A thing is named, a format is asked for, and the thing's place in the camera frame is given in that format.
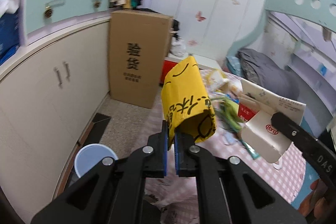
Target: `human hand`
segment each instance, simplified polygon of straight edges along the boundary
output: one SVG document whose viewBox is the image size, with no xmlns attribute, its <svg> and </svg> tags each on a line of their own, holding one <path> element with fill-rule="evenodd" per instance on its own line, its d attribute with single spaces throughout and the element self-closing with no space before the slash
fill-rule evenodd
<svg viewBox="0 0 336 224">
<path fill-rule="evenodd" d="M 313 208 L 311 208 L 311 198 L 313 197 L 315 190 L 319 184 L 319 179 L 314 181 L 311 185 L 310 188 L 311 190 L 313 190 L 300 204 L 300 207 L 298 209 L 298 211 L 304 216 L 306 217 L 307 215 L 309 215 L 309 213 L 314 210 L 314 216 L 316 219 L 319 219 L 323 216 L 323 214 L 325 213 L 326 210 L 328 210 L 329 208 L 329 203 L 327 202 L 327 200 L 325 198 L 321 198 L 317 201 L 317 203 L 315 204 L 315 206 Z"/>
</svg>

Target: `yellow packaging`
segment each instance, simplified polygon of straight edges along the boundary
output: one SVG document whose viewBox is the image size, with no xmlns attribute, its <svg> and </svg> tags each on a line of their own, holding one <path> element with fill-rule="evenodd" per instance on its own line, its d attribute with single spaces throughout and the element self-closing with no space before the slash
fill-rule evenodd
<svg viewBox="0 0 336 224">
<path fill-rule="evenodd" d="M 169 147 L 178 126 L 181 132 L 192 135 L 195 142 L 203 142 L 215 133 L 215 112 L 193 56 L 166 75 L 161 97 L 169 127 Z"/>
</svg>

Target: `metal bolt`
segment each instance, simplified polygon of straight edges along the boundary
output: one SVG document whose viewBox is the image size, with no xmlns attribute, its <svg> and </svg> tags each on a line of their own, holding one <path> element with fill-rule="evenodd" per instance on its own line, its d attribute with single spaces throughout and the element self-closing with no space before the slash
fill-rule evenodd
<svg viewBox="0 0 336 224">
<path fill-rule="evenodd" d="M 142 149 L 142 152 L 146 153 L 146 154 L 150 154 L 150 153 L 153 153 L 154 151 L 154 148 L 152 148 L 151 146 L 145 146 L 143 149 Z"/>
<path fill-rule="evenodd" d="M 104 165 L 106 165 L 106 166 L 108 166 L 108 165 L 112 165 L 112 163 L 113 163 L 113 159 L 112 159 L 111 157 L 103 158 L 102 163 L 103 163 Z"/>
<path fill-rule="evenodd" d="M 233 156 L 229 159 L 230 163 L 234 164 L 234 165 L 237 165 L 240 163 L 240 158 L 236 157 L 236 156 Z"/>
<path fill-rule="evenodd" d="M 200 148 L 197 145 L 192 145 L 191 147 L 189 147 L 189 151 L 191 153 L 198 153 L 200 151 Z"/>
</svg>

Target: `floor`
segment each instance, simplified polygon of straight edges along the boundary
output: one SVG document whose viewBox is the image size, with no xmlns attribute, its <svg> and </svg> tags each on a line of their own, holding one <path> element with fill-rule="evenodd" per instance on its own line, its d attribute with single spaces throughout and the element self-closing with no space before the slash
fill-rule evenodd
<svg viewBox="0 0 336 224">
<path fill-rule="evenodd" d="M 129 156 L 150 111 L 108 97 L 98 110 L 111 117 L 100 143 L 110 147 L 118 158 Z"/>
</svg>

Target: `blue bucket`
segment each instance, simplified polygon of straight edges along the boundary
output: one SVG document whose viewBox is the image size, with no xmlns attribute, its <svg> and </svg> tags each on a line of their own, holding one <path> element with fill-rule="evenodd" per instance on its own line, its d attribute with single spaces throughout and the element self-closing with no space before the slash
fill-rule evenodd
<svg viewBox="0 0 336 224">
<path fill-rule="evenodd" d="M 93 143 L 83 147 L 75 157 L 74 167 L 76 175 L 79 178 L 82 177 L 105 157 L 118 159 L 115 152 L 105 145 Z"/>
</svg>

